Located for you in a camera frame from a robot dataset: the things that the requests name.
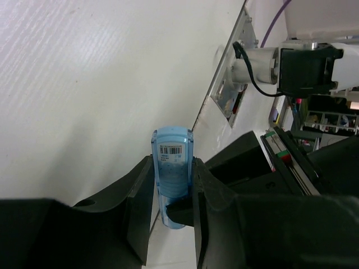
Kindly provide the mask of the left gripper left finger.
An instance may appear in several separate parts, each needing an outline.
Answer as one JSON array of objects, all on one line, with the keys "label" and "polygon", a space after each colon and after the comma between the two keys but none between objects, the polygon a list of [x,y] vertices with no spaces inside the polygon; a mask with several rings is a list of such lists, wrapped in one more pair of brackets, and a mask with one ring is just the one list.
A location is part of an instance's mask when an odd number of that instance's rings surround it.
[{"label": "left gripper left finger", "polygon": [[50,198],[1,200],[2,268],[141,268],[146,264],[154,165],[74,206]]}]

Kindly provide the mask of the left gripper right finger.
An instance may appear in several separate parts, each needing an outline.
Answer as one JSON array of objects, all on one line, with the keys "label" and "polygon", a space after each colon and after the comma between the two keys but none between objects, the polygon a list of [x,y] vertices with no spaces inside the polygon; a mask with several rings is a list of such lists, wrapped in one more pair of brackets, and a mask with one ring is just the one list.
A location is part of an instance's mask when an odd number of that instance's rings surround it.
[{"label": "left gripper right finger", "polygon": [[307,154],[248,132],[193,168],[166,212],[194,228],[197,268],[358,267],[358,136]]}]

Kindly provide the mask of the blue stapler case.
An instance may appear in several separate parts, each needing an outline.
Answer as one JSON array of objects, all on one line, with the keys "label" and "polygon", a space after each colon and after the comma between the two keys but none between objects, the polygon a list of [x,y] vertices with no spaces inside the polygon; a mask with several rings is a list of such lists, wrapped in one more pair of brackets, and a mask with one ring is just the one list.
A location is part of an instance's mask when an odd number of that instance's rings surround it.
[{"label": "blue stapler case", "polygon": [[155,130],[151,138],[155,184],[162,222],[170,229],[182,229],[184,224],[172,221],[167,206],[190,196],[192,188],[192,131],[180,126]]}]

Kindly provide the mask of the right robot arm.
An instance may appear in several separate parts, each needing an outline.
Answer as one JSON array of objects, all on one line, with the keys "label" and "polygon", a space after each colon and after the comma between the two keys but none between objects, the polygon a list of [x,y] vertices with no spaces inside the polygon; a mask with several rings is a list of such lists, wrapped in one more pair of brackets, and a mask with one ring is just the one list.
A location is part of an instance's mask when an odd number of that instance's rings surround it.
[{"label": "right robot arm", "polygon": [[357,87],[358,1],[284,1],[258,48],[232,47],[232,82],[267,97]]}]

